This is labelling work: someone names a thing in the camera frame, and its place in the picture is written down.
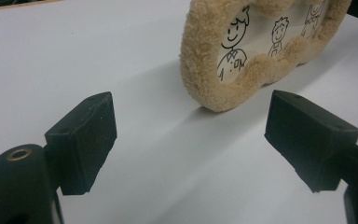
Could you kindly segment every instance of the white table surface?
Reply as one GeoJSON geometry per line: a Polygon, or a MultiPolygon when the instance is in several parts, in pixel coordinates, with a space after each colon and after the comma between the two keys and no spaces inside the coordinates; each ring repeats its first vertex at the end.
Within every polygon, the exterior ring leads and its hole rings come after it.
{"type": "Polygon", "coordinates": [[[313,61],[226,113],[186,92],[189,0],[64,0],[0,10],[0,154],[46,144],[84,98],[111,91],[118,139],[91,192],[61,196],[70,223],[346,223],[337,191],[312,194],[264,138],[273,90],[358,127],[358,19],[313,61]]]}

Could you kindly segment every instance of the smiling face drawing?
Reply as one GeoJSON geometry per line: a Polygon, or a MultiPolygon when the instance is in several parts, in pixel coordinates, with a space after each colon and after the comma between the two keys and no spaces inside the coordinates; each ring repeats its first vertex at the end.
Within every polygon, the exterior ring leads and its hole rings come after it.
{"type": "Polygon", "coordinates": [[[322,9],[322,5],[323,5],[323,3],[311,6],[310,15],[311,16],[318,16],[319,11],[322,9]]]}
{"type": "Polygon", "coordinates": [[[283,39],[284,34],[286,34],[286,27],[281,25],[272,33],[272,42],[276,43],[283,39]]]}
{"type": "Polygon", "coordinates": [[[225,38],[222,41],[222,47],[225,49],[232,49],[242,40],[246,32],[245,23],[237,22],[236,24],[230,25],[228,28],[225,38]]]}
{"type": "Polygon", "coordinates": [[[288,25],[287,17],[281,17],[278,21],[275,21],[275,26],[272,29],[272,43],[278,43],[284,38],[288,25]]]}
{"type": "Polygon", "coordinates": [[[249,7],[244,7],[231,22],[222,41],[223,48],[234,49],[241,42],[246,32],[246,26],[249,24],[248,11],[249,7]]]}

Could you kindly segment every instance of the beige fuzzy toy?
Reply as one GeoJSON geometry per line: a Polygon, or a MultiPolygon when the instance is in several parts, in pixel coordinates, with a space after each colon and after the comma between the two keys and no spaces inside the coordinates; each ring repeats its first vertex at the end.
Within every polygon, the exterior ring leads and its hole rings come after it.
{"type": "Polygon", "coordinates": [[[351,0],[192,0],[181,47],[190,95],[212,111],[240,105],[261,86],[317,56],[351,0]]]}

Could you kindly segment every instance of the drawn figure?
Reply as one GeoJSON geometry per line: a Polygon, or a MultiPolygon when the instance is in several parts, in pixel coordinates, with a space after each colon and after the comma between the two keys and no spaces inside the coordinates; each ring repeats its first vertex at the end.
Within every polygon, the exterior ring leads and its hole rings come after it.
{"type": "Polygon", "coordinates": [[[281,17],[278,21],[275,21],[275,26],[272,29],[272,47],[269,50],[268,55],[273,57],[282,50],[282,40],[286,34],[289,20],[287,17],[281,17]]]}
{"type": "Polygon", "coordinates": [[[228,28],[225,37],[221,43],[224,49],[230,49],[220,63],[217,65],[217,74],[220,80],[223,81],[225,77],[236,76],[245,66],[246,54],[243,49],[234,49],[237,46],[246,32],[246,27],[249,25],[249,6],[244,7],[242,11],[234,18],[228,28]]]}
{"type": "Polygon", "coordinates": [[[315,34],[316,28],[318,26],[318,20],[322,14],[323,8],[324,1],[322,1],[320,4],[310,6],[310,10],[308,11],[308,15],[305,20],[305,27],[301,32],[301,34],[307,39],[315,34]]]}

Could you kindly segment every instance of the fuzzy material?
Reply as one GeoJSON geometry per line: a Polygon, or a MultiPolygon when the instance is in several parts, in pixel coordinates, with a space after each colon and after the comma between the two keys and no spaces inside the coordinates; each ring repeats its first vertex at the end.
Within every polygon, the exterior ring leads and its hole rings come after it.
{"type": "MultiPolygon", "coordinates": [[[[304,0],[316,4],[321,0],[304,0]]],[[[336,33],[351,0],[330,0],[324,20],[314,35],[289,40],[277,57],[260,53],[246,64],[229,83],[216,74],[218,51],[230,22],[239,8],[250,6],[267,17],[277,17],[294,0],[192,0],[187,14],[180,54],[182,80],[189,94],[201,105],[215,112],[234,108],[263,85],[286,76],[297,65],[317,56],[336,33]]]]}

